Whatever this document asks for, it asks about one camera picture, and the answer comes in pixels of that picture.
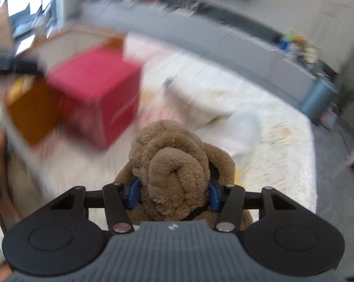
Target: toy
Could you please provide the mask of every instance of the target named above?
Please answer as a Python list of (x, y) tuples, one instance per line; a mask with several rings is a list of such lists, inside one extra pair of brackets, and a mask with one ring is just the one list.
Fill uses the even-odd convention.
[[(182, 124), (161, 120), (143, 128), (131, 144), (129, 162), (114, 183), (131, 177), (141, 182), (140, 200), (128, 215), (133, 224), (141, 221), (205, 219), (213, 226), (217, 213), (210, 211), (208, 182), (233, 184), (235, 164), (229, 154), (204, 143)], [(245, 210), (241, 227), (252, 223)]]
[(306, 41), (306, 38), (302, 35), (296, 35), (292, 38), (292, 42), (295, 43), (296, 46), (298, 47), (303, 47), (307, 41)]

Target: plush dog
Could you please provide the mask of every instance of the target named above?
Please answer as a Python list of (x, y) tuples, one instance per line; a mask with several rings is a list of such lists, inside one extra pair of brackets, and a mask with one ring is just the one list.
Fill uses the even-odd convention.
[[(141, 202), (128, 211), (133, 224), (205, 219), (213, 227), (218, 213), (208, 206), (210, 165), (220, 184), (234, 183), (235, 164), (226, 152), (176, 121), (161, 120), (138, 133), (114, 182), (124, 183), (132, 175), (141, 182)], [(249, 211), (243, 211), (241, 229), (252, 222)]]

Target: red box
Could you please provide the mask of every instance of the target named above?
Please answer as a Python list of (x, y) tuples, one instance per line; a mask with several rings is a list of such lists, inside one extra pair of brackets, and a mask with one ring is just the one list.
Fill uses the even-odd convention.
[(102, 47), (53, 69), (48, 84), (61, 92), (60, 108), (68, 127), (106, 149), (136, 114), (140, 71), (139, 64)]

